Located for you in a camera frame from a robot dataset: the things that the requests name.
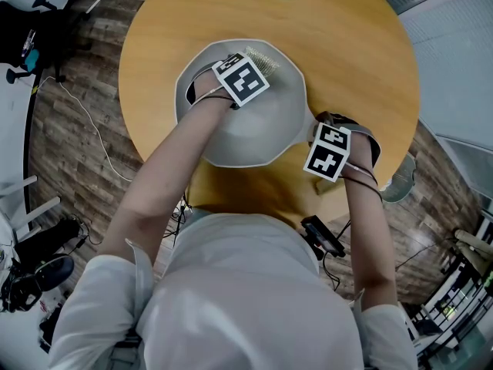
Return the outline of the person's white shirt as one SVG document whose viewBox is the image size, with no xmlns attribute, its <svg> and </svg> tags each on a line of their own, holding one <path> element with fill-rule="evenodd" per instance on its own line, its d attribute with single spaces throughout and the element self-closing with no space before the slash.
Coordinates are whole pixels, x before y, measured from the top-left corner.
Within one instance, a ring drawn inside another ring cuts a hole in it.
<svg viewBox="0 0 493 370">
<path fill-rule="evenodd" d="M 348 305 L 299 234 L 263 215 L 211 214 L 176 241 L 159 282 L 94 257 L 62 308 L 49 370 L 418 370 L 401 309 Z"/>
</svg>

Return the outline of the person's right forearm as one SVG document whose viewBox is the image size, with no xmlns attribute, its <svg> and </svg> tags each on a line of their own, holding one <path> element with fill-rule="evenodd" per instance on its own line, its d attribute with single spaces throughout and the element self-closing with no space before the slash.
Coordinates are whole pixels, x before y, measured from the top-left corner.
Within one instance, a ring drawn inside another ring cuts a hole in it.
<svg viewBox="0 0 493 370">
<path fill-rule="evenodd" d="M 362 162 L 343 169 L 350 214 L 350 257 L 361 307 L 397 305 L 394 241 L 375 180 Z"/>
</svg>

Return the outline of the beige sponge block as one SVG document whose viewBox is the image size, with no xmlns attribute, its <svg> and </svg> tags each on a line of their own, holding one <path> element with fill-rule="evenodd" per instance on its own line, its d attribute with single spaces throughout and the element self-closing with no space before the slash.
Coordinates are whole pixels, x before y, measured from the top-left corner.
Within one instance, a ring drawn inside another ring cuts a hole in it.
<svg viewBox="0 0 493 370">
<path fill-rule="evenodd" d="M 315 183 L 315 191 L 318 196 L 323 196 L 343 186 L 344 179 L 342 177 L 338 177 L 334 182 L 321 178 Z"/>
</svg>

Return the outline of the black waist-mounted device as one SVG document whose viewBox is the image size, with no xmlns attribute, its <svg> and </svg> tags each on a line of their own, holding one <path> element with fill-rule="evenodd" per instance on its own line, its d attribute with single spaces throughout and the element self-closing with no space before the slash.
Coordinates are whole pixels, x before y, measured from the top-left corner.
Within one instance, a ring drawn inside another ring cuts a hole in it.
<svg viewBox="0 0 493 370">
<path fill-rule="evenodd" d="M 316 216 L 305 217 L 301 221 L 304 229 L 302 237 L 314 252 L 318 261 L 322 261 L 326 254 L 333 257 L 345 257 L 344 246 Z"/>
</svg>

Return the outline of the black high-back office chair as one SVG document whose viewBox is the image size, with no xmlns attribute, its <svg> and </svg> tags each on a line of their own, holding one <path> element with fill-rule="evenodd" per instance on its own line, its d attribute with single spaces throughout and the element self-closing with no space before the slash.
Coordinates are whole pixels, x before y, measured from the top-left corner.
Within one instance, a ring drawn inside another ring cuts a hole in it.
<svg viewBox="0 0 493 370">
<path fill-rule="evenodd" d="M 80 22 L 89 19 L 90 12 L 101 1 L 95 0 L 84 12 L 77 13 L 68 6 L 59 9 L 48 0 L 35 0 L 31 11 L 0 1 L 0 63 L 11 66 L 5 74 L 7 83 L 41 74 L 51 66 L 55 70 L 55 81 L 65 82 L 65 77 L 60 74 L 63 59 L 76 50 L 89 50 L 92 46 L 91 43 L 77 45 L 71 42 L 72 33 Z M 31 29 L 35 30 L 32 49 L 39 51 L 39 60 L 33 72 L 26 72 L 22 47 Z"/>
</svg>

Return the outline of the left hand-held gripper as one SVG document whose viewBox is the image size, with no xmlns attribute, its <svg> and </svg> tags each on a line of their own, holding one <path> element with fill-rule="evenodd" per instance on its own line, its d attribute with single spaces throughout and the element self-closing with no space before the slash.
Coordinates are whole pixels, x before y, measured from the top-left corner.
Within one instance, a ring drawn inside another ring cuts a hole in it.
<svg viewBox="0 0 493 370">
<path fill-rule="evenodd" d="M 202 95 L 197 95 L 195 82 L 206 72 L 211 72 L 219 85 Z M 267 90 L 270 84 L 253 61 L 244 53 L 236 52 L 225 60 L 209 63 L 193 77 L 185 93 L 186 101 L 195 106 L 205 99 L 230 101 L 231 107 L 242 107 Z"/>
</svg>

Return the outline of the round wooden table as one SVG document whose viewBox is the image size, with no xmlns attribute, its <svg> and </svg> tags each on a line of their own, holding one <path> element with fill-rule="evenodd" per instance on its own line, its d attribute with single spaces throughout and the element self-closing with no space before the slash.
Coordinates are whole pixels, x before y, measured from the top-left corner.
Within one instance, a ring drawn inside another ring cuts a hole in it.
<svg viewBox="0 0 493 370">
<path fill-rule="evenodd" d="M 386 0 L 145 0 L 119 62 L 126 128 L 147 158 L 176 124 L 179 74 L 222 39 L 262 39 L 297 65 L 313 113 L 339 113 L 381 145 L 385 184 L 412 143 L 419 116 L 412 44 Z"/>
</svg>

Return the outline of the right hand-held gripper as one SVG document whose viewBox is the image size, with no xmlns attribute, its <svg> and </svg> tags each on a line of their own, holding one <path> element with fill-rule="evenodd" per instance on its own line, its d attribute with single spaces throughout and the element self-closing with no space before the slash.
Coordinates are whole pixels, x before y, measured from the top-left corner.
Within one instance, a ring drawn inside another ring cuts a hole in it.
<svg viewBox="0 0 493 370">
<path fill-rule="evenodd" d="M 368 169 L 350 163 L 351 135 L 365 135 L 371 145 L 372 167 L 375 167 L 381 155 L 381 146 L 373 133 L 357 122 L 341 114 L 324 111 L 315 117 L 319 123 L 313 123 L 307 134 L 310 152 L 304 164 L 304 171 L 312 173 L 330 182 L 335 182 L 344 167 L 350 167 L 370 178 L 372 172 Z"/>
</svg>

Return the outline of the black round padded seat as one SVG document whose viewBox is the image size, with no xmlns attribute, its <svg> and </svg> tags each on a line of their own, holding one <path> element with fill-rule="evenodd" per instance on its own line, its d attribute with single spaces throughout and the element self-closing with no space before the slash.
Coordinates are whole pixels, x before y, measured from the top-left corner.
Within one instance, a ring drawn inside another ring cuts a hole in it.
<svg viewBox="0 0 493 370">
<path fill-rule="evenodd" d="M 16 244 L 6 277 L 0 278 L 0 312 L 29 311 L 45 292 L 65 282 L 75 262 L 61 249 L 76 238 L 80 247 L 88 236 L 84 223 L 63 218 L 54 227 Z"/>
</svg>

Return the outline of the person's left forearm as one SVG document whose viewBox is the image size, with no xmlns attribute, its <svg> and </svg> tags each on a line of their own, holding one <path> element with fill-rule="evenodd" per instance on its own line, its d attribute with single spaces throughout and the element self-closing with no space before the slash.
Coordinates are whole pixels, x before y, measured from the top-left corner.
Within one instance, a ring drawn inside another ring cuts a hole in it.
<svg viewBox="0 0 493 370">
<path fill-rule="evenodd" d="M 156 259 L 167 224 L 182 198 L 208 142 L 231 112 L 227 99 L 197 103 L 153 151 L 126 191 L 100 245 L 98 255 L 134 261 L 137 244 Z"/>
</svg>

